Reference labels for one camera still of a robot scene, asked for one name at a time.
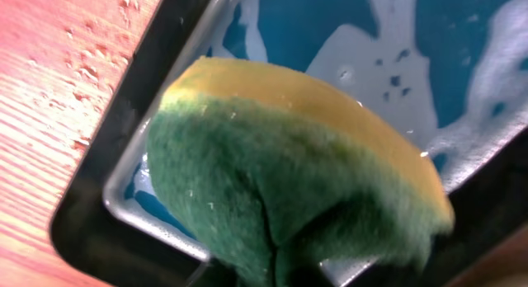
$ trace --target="wooden table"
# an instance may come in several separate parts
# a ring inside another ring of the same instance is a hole
[[[104,285],[48,224],[157,3],[0,0],[0,286]]]

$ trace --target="green scouring pad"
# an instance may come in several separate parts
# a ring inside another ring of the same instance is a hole
[[[431,161],[325,82],[199,59],[150,121],[156,195],[240,285],[336,258],[423,266],[454,214]]]

